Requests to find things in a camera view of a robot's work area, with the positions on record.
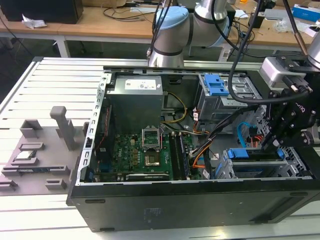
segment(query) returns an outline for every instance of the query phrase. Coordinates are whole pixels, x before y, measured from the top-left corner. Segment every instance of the white table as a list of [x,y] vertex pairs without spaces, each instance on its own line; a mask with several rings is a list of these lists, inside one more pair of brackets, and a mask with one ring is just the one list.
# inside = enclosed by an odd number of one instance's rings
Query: white table
[[[0,169],[22,136],[19,128],[24,119],[38,119],[42,126],[56,126],[49,116],[50,109],[64,105],[73,125],[82,126],[89,120],[105,65],[146,66],[147,62],[93,58],[44,58],[32,62],[0,105]],[[185,66],[229,69],[231,63],[186,61]],[[260,64],[240,63],[238,68],[259,69]],[[92,233],[77,209],[65,204],[66,198],[67,195],[0,197],[0,240],[320,239],[320,201],[308,204],[277,224]]]

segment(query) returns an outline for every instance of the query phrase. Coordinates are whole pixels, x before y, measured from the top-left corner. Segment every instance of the gray plastic part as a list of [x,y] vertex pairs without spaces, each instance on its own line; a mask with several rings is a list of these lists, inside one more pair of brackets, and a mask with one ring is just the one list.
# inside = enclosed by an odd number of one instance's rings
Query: gray plastic part
[[13,176],[21,176],[22,174],[17,169],[10,169],[10,166],[4,167],[1,173],[6,177],[13,177]]
[[61,131],[60,131],[59,128],[56,129],[56,133],[58,134],[58,136],[59,136],[60,139],[63,138],[63,136],[62,136]]
[[45,186],[48,190],[64,190],[67,188],[67,184],[62,178],[47,179]]
[[19,146],[19,149],[21,151],[43,150],[44,148],[45,148],[45,145],[43,142],[27,142],[27,143],[21,143]]
[[[0,196],[10,195],[50,195],[50,194],[67,194],[71,187],[70,172],[75,168],[77,159],[82,152],[85,138],[82,130],[82,126],[74,127],[74,150],[68,150],[65,141],[57,135],[56,126],[43,127],[41,130],[37,130],[36,134],[38,138],[25,138],[21,137],[17,143],[16,149],[12,152],[12,155],[2,169],[0,174],[0,182],[2,181],[14,181],[18,187],[15,191],[2,191],[0,188]],[[11,165],[13,159],[21,152],[19,147],[21,145],[36,145],[41,143],[43,148],[38,149],[34,158],[38,159],[36,165]],[[59,171],[52,171],[52,167],[60,167]],[[24,171],[19,172],[19,168],[35,169],[34,172]],[[37,169],[48,168],[49,171],[36,171]],[[55,189],[53,191],[46,187],[47,179],[63,179],[66,183],[66,188]]]
[[44,59],[43,56],[35,56],[35,57],[32,59],[32,62],[41,62],[43,59]]
[[63,166],[63,168],[61,169],[51,169],[50,173],[52,173],[53,175],[70,175],[70,170],[68,168],[68,166]]
[[32,157],[29,160],[20,160],[20,159],[13,159],[10,164],[12,166],[30,166],[30,165],[37,165],[39,159],[36,157]]
[[15,191],[15,187],[17,186],[18,185],[12,180],[0,180],[0,191]]
[[34,139],[37,138],[37,130],[41,130],[38,120],[24,120],[20,131],[26,139]]
[[82,131],[83,131],[84,137],[86,137],[86,135],[87,135],[88,128],[89,128],[89,122],[86,121],[86,122],[83,124],[83,127],[82,127]]
[[74,126],[71,120],[66,119],[67,109],[64,106],[54,106],[50,111],[50,117],[56,120],[60,133],[69,151],[75,148]]

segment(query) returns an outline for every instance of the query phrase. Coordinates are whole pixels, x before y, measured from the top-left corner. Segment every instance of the table leg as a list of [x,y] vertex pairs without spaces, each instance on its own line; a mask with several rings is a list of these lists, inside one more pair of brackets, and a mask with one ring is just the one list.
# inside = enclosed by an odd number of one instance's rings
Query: table leg
[[3,39],[4,45],[6,46],[7,49],[13,49],[14,48],[14,46],[11,43],[11,38],[3,37],[2,39]]
[[60,56],[62,58],[70,58],[70,52],[66,39],[63,36],[60,36],[56,39],[56,43],[58,44]]
[[219,62],[226,62],[228,60],[228,56],[230,54],[230,51],[232,49],[232,46],[230,46],[227,43],[222,44],[222,49],[219,56]]

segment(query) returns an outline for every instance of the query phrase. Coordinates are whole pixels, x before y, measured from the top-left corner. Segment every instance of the sticker label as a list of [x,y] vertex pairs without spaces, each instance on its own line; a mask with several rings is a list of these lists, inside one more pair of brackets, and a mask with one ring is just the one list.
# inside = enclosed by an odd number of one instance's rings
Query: sticker label
[[203,169],[202,174],[203,174],[203,176],[204,176],[206,179],[209,179],[210,174],[207,172],[207,170]]
[[197,112],[193,113],[193,120],[199,121],[199,114]]
[[156,90],[156,80],[154,79],[128,79],[125,81],[126,90]]
[[18,170],[20,173],[32,173],[33,170],[32,169],[19,169]]

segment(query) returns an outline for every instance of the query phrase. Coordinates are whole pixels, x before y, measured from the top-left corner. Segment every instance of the yellow wire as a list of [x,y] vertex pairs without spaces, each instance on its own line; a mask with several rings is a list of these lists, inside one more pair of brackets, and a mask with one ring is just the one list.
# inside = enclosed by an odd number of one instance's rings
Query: yellow wire
[[184,114],[181,118],[179,119],[176,119],[176,120],[171,120],[171,121],[161,121],[161,123],[165,123],[165,124],[175,124],[175,123],[178,123],[179,121],[182,121],[183,119],[185,119],[185,117],[187,116],[187,107],[186,105],[184,104],[184,102],[177,96],[175,95],[174,93],[172,92],[169,92],[168,91],[168,94],[171,94],[172,96],[174,96],[176,99],[178,99],[178,101],[183,105],[183,108],[184,108]]

